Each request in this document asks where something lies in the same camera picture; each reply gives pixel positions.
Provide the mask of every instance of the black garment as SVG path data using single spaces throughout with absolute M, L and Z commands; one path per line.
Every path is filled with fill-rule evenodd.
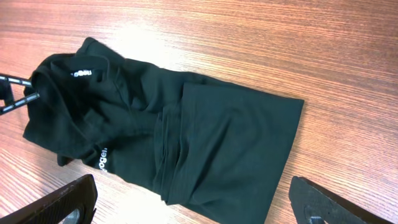
M 25 94 L 40 98 L 24 137 L 59 163 L 81 159 L 220 223 L 264 222 L 302 100 L 125 59 L 92 38 L 31 79 Z

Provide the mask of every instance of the black plastic object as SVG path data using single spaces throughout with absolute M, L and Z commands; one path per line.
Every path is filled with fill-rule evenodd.
M 289 199 L 298 224 L 392 224 L 304 177 L 293 177 Z
M 17 101 L 14 101 L 12 95 L 11 83 L 31 87 L 32 84 L 25 78 L 13 77 L 10 75 L 0 73 L 0 100 L 4 100 L 5 106 L 0 106 L 0 115 L 8 113 L 14 109 L 28 104 L 39 97 L 38 93 L 33 93 L 25 96 Z
M 91 174 L 61 187 L 0 219 L 0 224 L 89 224 L 95 214 L 97 189 Z

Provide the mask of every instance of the wooden table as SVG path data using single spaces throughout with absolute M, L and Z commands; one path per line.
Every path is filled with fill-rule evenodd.
M 0 72 L 27 78 L 88 36 L 128 58 L 305 100 L 266 223 L 295 223 L 293 175 L 398 223 L 398 1 L 2 0 Z M 93 223 L 211 223 L 80 161 L 58 167 L 22 138 L 27 121 L 26 108 L 0 117 L 0 217 L 91 173 Z

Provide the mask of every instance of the brand logo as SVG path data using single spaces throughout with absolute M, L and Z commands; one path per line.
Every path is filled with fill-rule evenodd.
M 91 75 L 91 70 L 79 70 L 77 72 L 71 73 L 73 77 L 79 77 L 79 76 L 85 76 L 85 75 Z
M 105 164 L 106 164 L 106 155 L 107 155 L 107 153 L 108 153 L 108 149 L 107 148 L 104 148 L 104 150 L 102 150 L 101 151 L 101 157 L 100 157 L 100 159 L 99 159 L 99 168 L 102 170 L 102 171 L 105 171 L 105 172 L 107 172 L 107 170 L 105 169 Z

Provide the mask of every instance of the black fabric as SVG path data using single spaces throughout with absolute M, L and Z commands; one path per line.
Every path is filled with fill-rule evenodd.
M 79 70 L 91 75 L 75 77 Z M 87 38 L 32 74 L 24 137 L 220 223 L 263 223 L 302 100 L 125 59 Z

